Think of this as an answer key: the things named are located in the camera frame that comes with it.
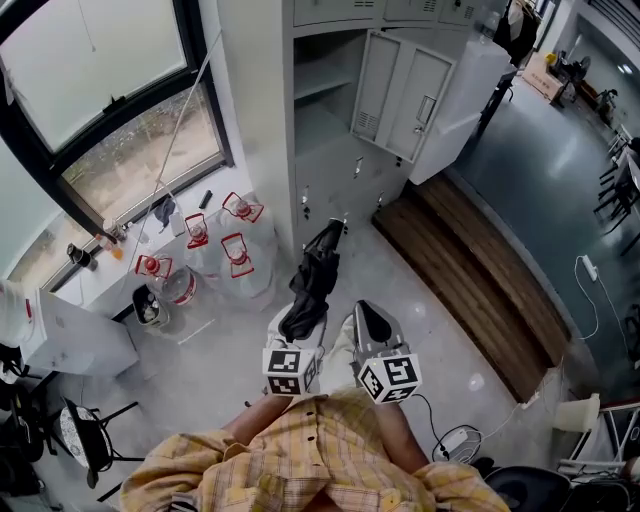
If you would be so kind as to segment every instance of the plaid shirt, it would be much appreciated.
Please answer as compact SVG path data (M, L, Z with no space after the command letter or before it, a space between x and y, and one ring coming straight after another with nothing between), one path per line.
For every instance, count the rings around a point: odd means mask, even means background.
M294 511L320 491L343 510L509 510L469 466L409 475L392 464L362 390L301 401L248 447L223 430L175 435L124 482L120 500L127 512L185 510L175 506L185 495L201 512Z

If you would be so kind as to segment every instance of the locker vent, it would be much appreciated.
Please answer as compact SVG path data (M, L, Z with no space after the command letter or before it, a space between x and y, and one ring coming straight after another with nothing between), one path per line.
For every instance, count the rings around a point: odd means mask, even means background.
M358 126L363 130L368 132L377 133L378 132L378 122L380 120L375 116L370 116L366 112L362 110L358 112Z
M422 6L422 10L424 12L435 12L436 0L424 0L424 5Z

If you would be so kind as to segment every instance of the cardboard box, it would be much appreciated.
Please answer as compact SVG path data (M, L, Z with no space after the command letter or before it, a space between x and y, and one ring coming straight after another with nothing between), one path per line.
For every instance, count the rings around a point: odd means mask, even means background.
M539 53L531 56L529 64L524 68L522 78L548 101L553 101L563 86L560 80L547 73L547 63Z

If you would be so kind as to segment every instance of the tiled floor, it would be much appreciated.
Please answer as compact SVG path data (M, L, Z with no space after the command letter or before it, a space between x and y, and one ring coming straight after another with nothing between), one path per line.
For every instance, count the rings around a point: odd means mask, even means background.
M554 108L519 80L513 89L512 102L503 101L482 138L467 144L454 168L524 244L587 336L596 319L576 283L576 257L589 255L624 319L630 305L640 302L640 244L625 257L619 254L640 231L640 219L633 212L604 235L606 222L593 214L602 190L599 176L610 167L604 138L571 104ZM586 342L602 392L610 400L637 396L640 374L626 356L605 291L589 281L582 265L577 271L598 310L598 332Z
M485 434L498 428L516 403L464 331L400 256L370 226L344 238L340 252L339 279L329 297L327 350L355 301L372 300L397 317L413 352L420 357L424 378L421 392L431 401L437 432L442 435L462 423ZM292 298L286 288L291 273L291 268L279 269L276 299L258 314L231 309L207 296L199 305L183 310L176 318L177 332L164 338L143 332L135 319L128 318L140 362L116 379L60 375L50 388L51 395L61 394L85 406L99 407L103 415L139 401L139 408L109 425L114 446L125 456L144 456L175 432L224 425L243 410L245 400L254 400L260 394L266 327ZM192 335L206 322L211 323ZM478 391L469 390L474 374L482 375L485 381ZM566 455L573 437L558 437L550 427L561 380L558 371L550 372L544 402L538 400L527 410L518 408L480 453L491 455L501 465L542 467L550 467L554 458ZM566 378L562 394L568 394ZM403 408L421 446L430 454L435 439L426 405L419 398L411 398ZM84 510L85 505L131 473L136 463L116 463L101 474L93 491L85 483L84 470L62 451L58 457L46 454L35 467L53 502L62 502L65 510ZM20 511L34 510L33 498L27 501L12 500L12 506Z

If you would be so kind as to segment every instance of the window frame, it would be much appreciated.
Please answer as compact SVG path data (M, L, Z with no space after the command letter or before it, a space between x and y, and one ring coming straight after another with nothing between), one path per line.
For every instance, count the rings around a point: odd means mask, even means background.
M0 13L0 45L31 15L49 0L16 0ZM101 234L111 238L102 229L103 217L83 199L62 176L82 155L99 144L115 130L162 101L191 88L207 54L200 8L195 0L172 0L186 67L134 92L129 97L116 99L103 110L103 115L83 128L58 151L51 151L32 126L26 113L14 99L9 101L6 91L0 91L0 137L9 150L38 183L38 185L90 235ZM0 66L0 84L5 83L4 70ZM172 193L178 193L222 166L233 167L234 160L229 145L220 103L213 82L211 66L202 74L200 83L204 89L205 103L219 144L219 153L185 172L171 182ZM154 205L160 204L168 194L159 190ZM150 198L146 198L118 217L120 222L136 221L144 215ZM90 242L87 250L97 251L97 244ZM58 270L44 285L55 291L66 282L77 268L68 264Z

